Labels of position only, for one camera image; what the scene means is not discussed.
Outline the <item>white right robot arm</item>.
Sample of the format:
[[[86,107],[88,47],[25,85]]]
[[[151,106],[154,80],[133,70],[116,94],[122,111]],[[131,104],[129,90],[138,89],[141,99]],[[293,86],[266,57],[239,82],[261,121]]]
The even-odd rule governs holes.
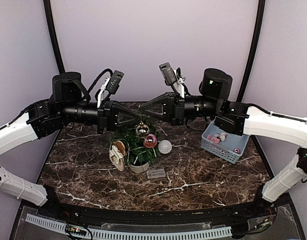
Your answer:
[[[176,89],[175,84],[182,84],[178,70],[170,66],[160,70],[166,85],[173,90],[144,103],[140,107],[143,114],[175,126],[183,125],[187,119],[211,117],[214,125],[226,133],[267,138],[291,147],[290,162],[259,187],[249,205],[248,212],[253,217],[261,216],[268,205],[307,178],[307,117],[269,111],[254,103],[229,101],[233,79],[220,69],[204,70],[199,95]]]

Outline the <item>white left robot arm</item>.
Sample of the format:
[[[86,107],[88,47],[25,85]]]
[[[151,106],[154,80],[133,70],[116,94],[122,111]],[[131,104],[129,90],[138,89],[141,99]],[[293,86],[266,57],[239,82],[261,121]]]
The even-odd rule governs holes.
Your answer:
[[[120,102],[111,100],[124,76],[121,71],[105,69],[109,73],[98,91],[96,102],[91,101],[91,90],[82,83],[78,72],[65,72],[52,78],[52,94],[27,106],[12,121],[0,127],[0,160],[11,157],[21,163],[29,159],[33,166],[34,154],[42,157],[42,151],[25,153],[25,144],[34,147],[41,140],[63,129],[70,123],[96,126],[97,134],[114,132],[134,124],[140,115]],[[44,209],[53,218],[64,214],[64,206],[58,203],[53,187],[41,185],[16,175],[0,162],[0,192],[25,200]]]

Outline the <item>gold disco ball ornament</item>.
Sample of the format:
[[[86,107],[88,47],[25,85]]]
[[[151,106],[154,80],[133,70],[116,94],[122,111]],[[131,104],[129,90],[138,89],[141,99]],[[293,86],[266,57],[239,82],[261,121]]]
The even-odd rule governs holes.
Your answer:
[[[146,125],[145,121],[141,118],[135,128],[135,134],[139,138],[145,138],[150,133],[150,128]]]

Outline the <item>clear string light garland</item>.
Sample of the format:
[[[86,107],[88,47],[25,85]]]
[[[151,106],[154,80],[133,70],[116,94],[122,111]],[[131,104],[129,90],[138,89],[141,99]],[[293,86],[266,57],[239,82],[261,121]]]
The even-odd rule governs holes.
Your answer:
[[[172,145],[158,140],[159,133],[149,117],[142,116],[131,126],[116,131],[109,139],[110,162],[120,172],[127,167],[134,173],[146,172],[162,154],[170,153]]]

